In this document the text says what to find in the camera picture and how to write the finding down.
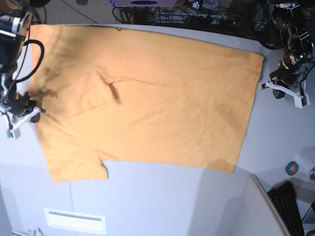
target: white table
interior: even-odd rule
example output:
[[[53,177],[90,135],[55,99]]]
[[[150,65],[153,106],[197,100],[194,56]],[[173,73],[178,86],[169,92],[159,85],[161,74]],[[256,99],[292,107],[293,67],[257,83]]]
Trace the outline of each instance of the white table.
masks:
[[[259,53],[265,56],[259,83],[269,79],[283,56],[281,50],[267,50],[256,41],[216,33],[155,26],[119,27],[173,34]],[[21,75],[30,72],[31,50],[26,61]],[[219,232],[225,205],[230,199],[242,196],[250,173],[259,177],[266,191],[291,179],[298,187],[298,205],[303,216],[315,200],[315,183],[308,178],[315,166],[314,76],[315,70],[308,77],[311,105],[302,110],[294,106],[292,97],[276,100],[271,89],[257,89],[233,174],[166,164],[105,161],[109,180],[54,184],[33,124],[21,128],[22,137],[17,141],[7,140],[5,127],[0,125],[0,182],[12,227],[30,230],[41,227],[45,236],[76,235],[48,228],[43,210],[48,207],[104,215],[111,236],[212,236]],[[293,177],[285,173],[290,161],[299,164],[299,171]]]

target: table surface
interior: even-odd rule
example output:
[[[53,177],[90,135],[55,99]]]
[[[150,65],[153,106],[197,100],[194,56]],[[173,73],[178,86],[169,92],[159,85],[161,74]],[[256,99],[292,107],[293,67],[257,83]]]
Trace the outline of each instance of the table surface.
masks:
[[[102,26],[166,33],[261,54],[265,60],[258,85],[269,79],[283,56],[281,50],[270,51],[256,41],[210,32],[139,25]],[[31,63],[32,52],[29,50],[21,76],[30,72]],[[220,231],[218,225],[226,203],[242,196],[251,173],[258,176],[266,191],[290,179],[296,187],[303,216],[315,200],[315,184],[308,178],[309,171],[315,166],[314,76],[315,71],[312,71],[307,86],[311,104],[303,109],[294,106],[292,97],[276,100],[271,89],[259,91],[257,88],[233,174],[166,164],[105,161],[111,173],[109,180],[54,184],[34,125],[25,124],[21,128],[22,137],[12,141],[6,139],[2,124],[0,181],[11,224],[14,229],[41,226],[48,235],[61,234],[61,230],[46,226],[43,208],[48,207],[105,215],[109,235],[216,235]],[[23,91],[27,86],[26,82],[18,89]],[[290,161],[299,164],[298,173],[292,177],[285,173]],[[34,194],[25,196],[26,192]],[[134,226],[143,222],[146,226],[142,225],[141,229]]]

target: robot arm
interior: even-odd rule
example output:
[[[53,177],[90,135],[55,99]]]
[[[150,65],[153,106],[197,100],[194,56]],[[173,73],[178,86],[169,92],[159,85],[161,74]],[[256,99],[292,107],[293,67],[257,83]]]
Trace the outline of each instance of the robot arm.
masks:
[[[31,77],[39,67],[43,58],[44,47],[42,43],[36,40],[25,42],[30,29],[32,13],[24,1],[2,0],[0,4],[4,6],[0,11],[0,108],[1,114],[5,115],[8,123],[7,136],[17,138],[19,127],[25,121],[45,112],[36,107],[36,102],[30,100],[28,93],[21,95],[16,91],[17,83]],[[36,43],[41,47],[40,61],[30,75],[18,81],[14,80],[12,76],[17,69],[17,59],[22,47],[29,43]]]
[[[273,6],[272,21],[280,31],[279,40],[284,47],[284,56],[279,68],[270,74],[271,80],[262,84],[260,89],[272,88],[276,99],[283,98],[285,94],[291,95],[295,106],[302,108],[310,103],[306,93],[307,69],[303,65],[314,57],[314,46],[307,31],[302,6],[297,1],[268,0],[268,3]]]

